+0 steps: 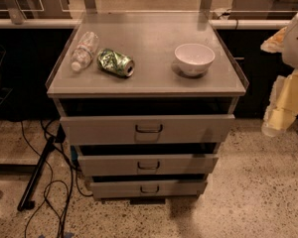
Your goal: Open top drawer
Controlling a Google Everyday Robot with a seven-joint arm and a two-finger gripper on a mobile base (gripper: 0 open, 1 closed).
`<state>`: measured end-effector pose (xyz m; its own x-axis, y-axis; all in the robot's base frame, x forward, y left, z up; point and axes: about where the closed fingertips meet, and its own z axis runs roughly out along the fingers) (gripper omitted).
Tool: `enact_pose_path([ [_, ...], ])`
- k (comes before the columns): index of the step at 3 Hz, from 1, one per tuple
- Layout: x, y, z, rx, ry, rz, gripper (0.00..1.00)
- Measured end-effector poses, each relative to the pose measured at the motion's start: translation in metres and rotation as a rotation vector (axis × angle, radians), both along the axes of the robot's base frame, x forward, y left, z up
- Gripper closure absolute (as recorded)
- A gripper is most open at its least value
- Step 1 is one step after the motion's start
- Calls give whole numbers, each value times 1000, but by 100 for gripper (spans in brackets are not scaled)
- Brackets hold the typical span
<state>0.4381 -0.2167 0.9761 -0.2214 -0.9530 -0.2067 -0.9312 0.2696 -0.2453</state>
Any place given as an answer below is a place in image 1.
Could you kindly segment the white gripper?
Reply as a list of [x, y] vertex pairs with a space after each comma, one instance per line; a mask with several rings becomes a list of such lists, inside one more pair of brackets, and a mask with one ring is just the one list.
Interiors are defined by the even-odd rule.
[[[289, 22], [282, 52], [283, 62], [298, 68], [298, 13]], [[273, 83], [261, 132], [268, 137], [284, 133], [298, 116], [298, 69], [287, 77], [278, 75]]]

